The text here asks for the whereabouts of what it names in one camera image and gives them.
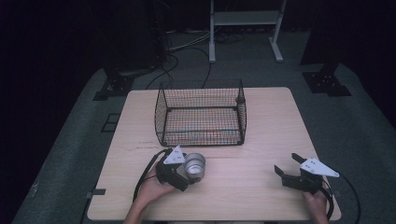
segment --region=wire basket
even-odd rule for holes
[[[162,146],[240,146],[246,129],[242,80],[161,83],[155,132]]]

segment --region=dark background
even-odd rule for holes
[[[0,1],[0,222],[15,216],[94,72],[104,63],[131,70],[158,65],[161,28],[208,28],[207,0],[161,1],[163,27],[144,2]],[[216,2],[233,10],[279,6]],[[391,1],[289,0],[282,30],[311,31],[302,64],[341,55],[395,126],[395,12]]]

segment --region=gray carpet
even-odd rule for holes
[[[217,44],[217,62],[211,66],[209,79],[241,78],[245,87],[288,87],[319,158],[346,175],[359,193],[361,223],[394,223],[395,130],[359,78],[343,65],[335,75],[352,96],[311,93],[302,72],[318,71],[321,65],[299,65],[309,33],[280,34],[283,63],[276,62],[268,36],[245,35],[245,39],[231,45]],[[172,46],[178,46],[196,37],[170,35],[169,40]],[[207,44],[195,47],[208,50]],[[209,64],[200,50],[185,49],[173,55],[178,58],[177,67],[169,72],[174,80],[205,78]],[[175,62],[169,57],[163,67],[169,69]],[[145,89],[162,72],[158,69],[137,78],[133,89]],[[95,186],[113,136],[101,132],[103,125],[110,113],[121,112],[125,101],[125,97],[92,100],[105,79],[103,70],[92,75],[37,177],[36,193],[28,195],[14,223],[120,223],[93,222],[84,216],[85,196]],[[158,89],[160,81],[167,79],[158,78],[148,88]],[[330,183],[343,213],[334,223],[353,223],[357,206],[352,190],[342,178],[330,178]]]

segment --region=white metal stand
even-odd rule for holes
[[[210,40],[209,40],[209,61],[216,61],[215,52],[215,26],[217,25],[262,25],[275,24],[274,36],[270,37],[271,48],[275,54],[276,61],[283,62],[283,57],[277,46],[277,37],[280,25],[283,20],[287,0],[282,0],[280,10],[270,11],[231,11],[215,12],[214,0],[210,1]]]

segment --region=white triangle marker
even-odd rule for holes
[[[313,175],[339,177],[340,175],[317,159],[310,158],[300,165],[300,168]]]
[[[163,164],[178,164],[183,163],[185,161],[183,152],[181,151],[180,146],[177,146],[173,149],[171,154],[163,161]]]

